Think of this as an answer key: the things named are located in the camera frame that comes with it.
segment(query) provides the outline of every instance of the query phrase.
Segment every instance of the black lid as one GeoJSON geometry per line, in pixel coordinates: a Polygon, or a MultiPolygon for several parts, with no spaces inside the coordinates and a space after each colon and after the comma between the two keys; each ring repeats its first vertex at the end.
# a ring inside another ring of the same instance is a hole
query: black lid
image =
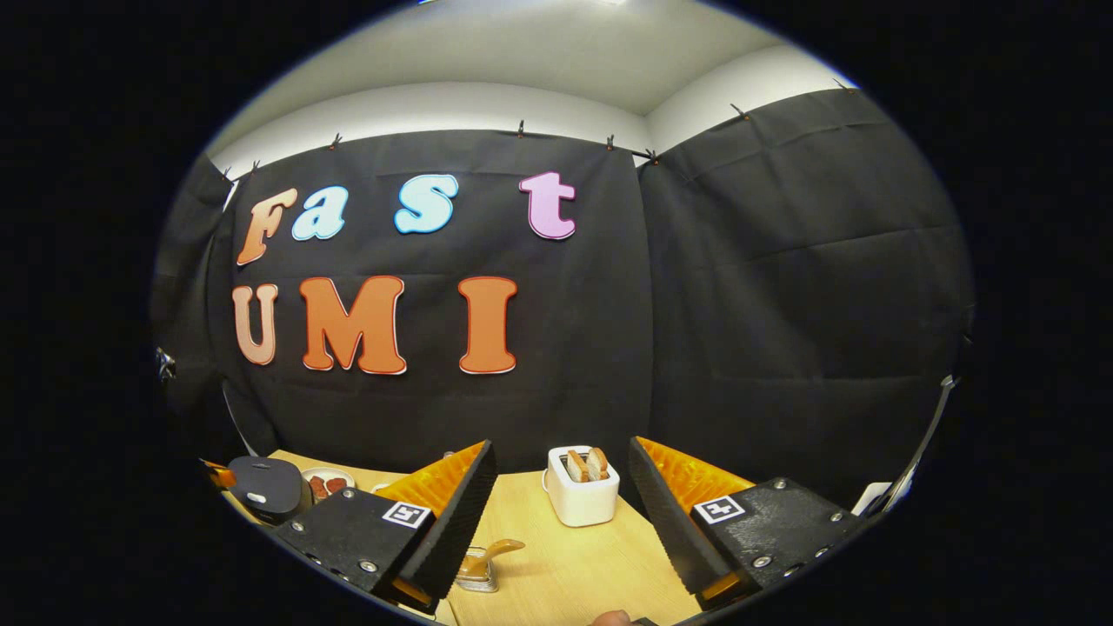
{"type": "Polygon", "coordinates": [[[304,479],[297,466],[267,457],[239,457],[228,463],[236,485],[228,489],[252,510],[289,513],[302,501],[304,479]]]}

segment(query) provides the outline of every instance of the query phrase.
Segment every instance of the white box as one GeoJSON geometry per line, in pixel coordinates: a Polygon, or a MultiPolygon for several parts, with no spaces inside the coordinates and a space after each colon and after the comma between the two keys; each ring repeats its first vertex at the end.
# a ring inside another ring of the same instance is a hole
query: white box
{"type": "Polygon", "coordinates": [[[549,451],[549,467],[541,475],[541,488],[549,493],[556,518],[573,528],[610,521],[619,497],[619,472],[608,462],[608,478],[574,482],[561,460],[569,450],[587,454],[591,446],[553,448],[549,451]]]}

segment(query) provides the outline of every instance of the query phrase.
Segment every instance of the orange letter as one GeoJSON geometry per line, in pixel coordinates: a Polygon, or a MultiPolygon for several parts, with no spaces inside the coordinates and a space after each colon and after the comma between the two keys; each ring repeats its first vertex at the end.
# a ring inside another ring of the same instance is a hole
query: orange letter
{"type": "Polygon", "coordinates": [[[518,293],[509,278],[479,276],[460,282],[467,299],[467,354],[460,369],[469,374],[502,374],[514,369],[506,352],[506,301],[518,293]]]}
{"type": "Polygon", "coordinates": [[[306,278],[302,282],[305,297],[305,321],[308,326],[308,350],[302,362],[311,370],[323,372],[333,369],[333,358],[325,350],[325,341],[345,370],[352,368],[355,351],[363,336],[363,355],[359,369],[368,374],[401,374],[406,361],[398,356],[394,336],[394,306],[405,291],[405,283],[394,276],[372,276],[359,287],[352,314],[336,293],[331,278],[306,278]]]}
{"type": "Polygon", "coordinates": [[[263,237],[270,238],[275,234],[278,222],[282,221],[282,209],[293,206],[296,199],[297,189],[286,189],[252,208],[252,223],[247,226],[247,238],[244,239],[244,250],[239,251],[236,265],[247,265],[263,256],[267,251],[263,237]]]}

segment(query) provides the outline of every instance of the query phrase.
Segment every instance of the finger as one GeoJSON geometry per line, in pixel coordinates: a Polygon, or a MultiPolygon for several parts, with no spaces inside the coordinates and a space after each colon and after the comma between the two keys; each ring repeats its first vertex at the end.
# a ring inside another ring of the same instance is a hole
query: finger
{"type": "Polygon", "coordinates": [[[631,626],[630,614],[624,610],[609,610],[591,623],[591,626],[631,626]]]}

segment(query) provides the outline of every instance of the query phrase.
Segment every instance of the light blue letter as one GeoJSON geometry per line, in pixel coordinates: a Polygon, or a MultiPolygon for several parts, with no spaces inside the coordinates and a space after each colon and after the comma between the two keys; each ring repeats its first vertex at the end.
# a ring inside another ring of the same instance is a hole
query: light blue letter
{"type": "Polygon", "coordinates": [[[452,219],[452,200],[460,190],[456,178],[449,174],[424,174],[406,180],[398,192],[405,208],[394,214],[400,233],[432,233],[452,219]]]}
{"type": "Polygon", "coordinates": [[[347,189],[341,186],[325,187],[305,198],[305,213],[297,216],[290,234],[304,242],[309,237],[327,239],[344,227],[344,205],[347,189]]]}

